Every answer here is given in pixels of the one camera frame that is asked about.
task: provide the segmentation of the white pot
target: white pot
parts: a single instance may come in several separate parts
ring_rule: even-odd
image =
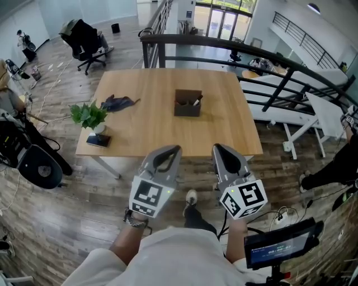
[[[104,132],[105,129],[106,125],[104,123],[100,123],[93,129],[93,131],[96,134],[101,134],[102,132]]]

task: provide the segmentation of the backpack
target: backpack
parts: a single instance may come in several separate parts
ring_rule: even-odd
[[[31,42],[30,36],[25,34],[24,37],[22,38],[23,42],[28,45]]]

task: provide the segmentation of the potted plant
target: potted plant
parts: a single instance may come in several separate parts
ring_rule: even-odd
[[[106,126],[103,124],[107,116],[107,110],[98,108],[96,101],[92,102],[90,106],[84,104],[82,107],[78,105],[70,106],[72,120],[74,123],[82,123],[83,128],[91,128],[94,133],[99,134],[104,132]]]

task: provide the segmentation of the brown box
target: brown box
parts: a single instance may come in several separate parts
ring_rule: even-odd
[[[193,104],[201,96],[201,92],[201,90],[176,89],[174,116],[199,117],[201,102],[196,106],[193,106]]]

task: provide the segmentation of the trash can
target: trash can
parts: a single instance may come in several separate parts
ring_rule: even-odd
[[[120,31],[121,30],[119,29],[119,24],[118,23],[112,25],[112,33],[113,34],[119,33]]]
[[[34,66],[34,67],[32,68],[31,75],[32,75],[32,77],[33,77],[36,81],[38,81],[38,80],[41,78],[41,74],[40,74],[40,72],[39,72],[37,66]]]

